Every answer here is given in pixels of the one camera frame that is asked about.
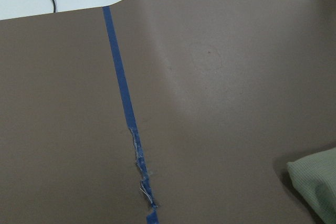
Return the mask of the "olive green long-sleeve shirt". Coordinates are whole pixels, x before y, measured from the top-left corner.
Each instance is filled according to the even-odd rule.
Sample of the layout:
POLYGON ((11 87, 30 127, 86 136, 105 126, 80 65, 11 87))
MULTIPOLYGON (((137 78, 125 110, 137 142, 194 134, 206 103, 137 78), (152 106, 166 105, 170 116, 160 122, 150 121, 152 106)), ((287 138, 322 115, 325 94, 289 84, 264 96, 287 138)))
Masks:
POLYGON ((324 223, 335 223, 335 148, 287 163, 295 190, 324 223))

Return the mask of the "blue tape grid lines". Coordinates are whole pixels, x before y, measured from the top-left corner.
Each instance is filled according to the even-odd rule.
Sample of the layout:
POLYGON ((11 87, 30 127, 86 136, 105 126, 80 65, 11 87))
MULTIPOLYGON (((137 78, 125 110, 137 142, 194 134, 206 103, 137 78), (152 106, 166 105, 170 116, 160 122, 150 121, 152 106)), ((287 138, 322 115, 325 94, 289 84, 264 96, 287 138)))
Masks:
POLYGON ((129 93, 128 83, 124 72, 123 62, 120 54, 120 49, 118 45, 118 40, 116 36, 116 31, 114 28, 113 18, 111 9, 109 6, 104 6, 102 8, 104 21, 106 24, 107 34, 109 38, 115 73, 117 76, 121 101, 124 110, 125 121, 127 127, 132 135, 133 146, 135 151, 135 163, 140 172, 141 180, 140 180, 140 189, 147 199, 151 211, 146 217, 147 223, 159 223, 159 218, 157 215, 157 204, 155 202, 152 188, 150 185, 149 173, 147 170, 144 151, 141 144, 141 139, 139 135, 139 130, 137 127, 132 101, 129 93))

